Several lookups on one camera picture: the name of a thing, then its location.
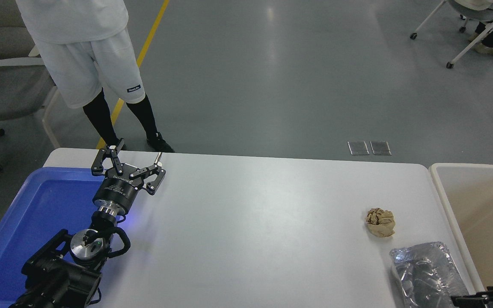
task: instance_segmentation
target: gray floor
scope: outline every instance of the gray floor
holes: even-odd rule
[[[137,51],[163,1],[127,0]],[[493,58],[466,45],[475,23],[438,1],[170,0],[141,66],[159,129],[177,152],[493,164]],[[107,90],[110,107],[117,98]],[[0,219],[51,152],[39,115],[0,122]],[[51,117],[62,146],[94,148],[81,110]],[[116,123],[146,151],[126,107]],[[348,140],[388,141],[392,156],[351,156]]]

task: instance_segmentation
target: aluminum foil tray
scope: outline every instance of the aluminum foil tray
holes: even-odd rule
[[[453,308],[450,296],[468,294],[444,243],[397,248],[389,254],[406,308]]]

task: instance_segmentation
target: crumpled brown paper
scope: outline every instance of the crumpled brown paper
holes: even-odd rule
[[[393,231],[395,219],[393,218],[393,213],[389,210],[371,209],[366,215],[366,223],[368,224],[368,230],[375,236],[387,237],[395,233]]]

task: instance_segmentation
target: beige plastic bin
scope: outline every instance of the beige plastic bin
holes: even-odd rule
[[[438,163],[430,172],[463,258],[473,259],[475,288],[493,285],[493,165]]]

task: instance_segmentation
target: metal floor plate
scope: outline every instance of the metal floor plate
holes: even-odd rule
[[[374,155],[391,155],[391,149],[387,142],[370,142]]]
[[[351,155],[369,155],[366,142],[347,142]]]

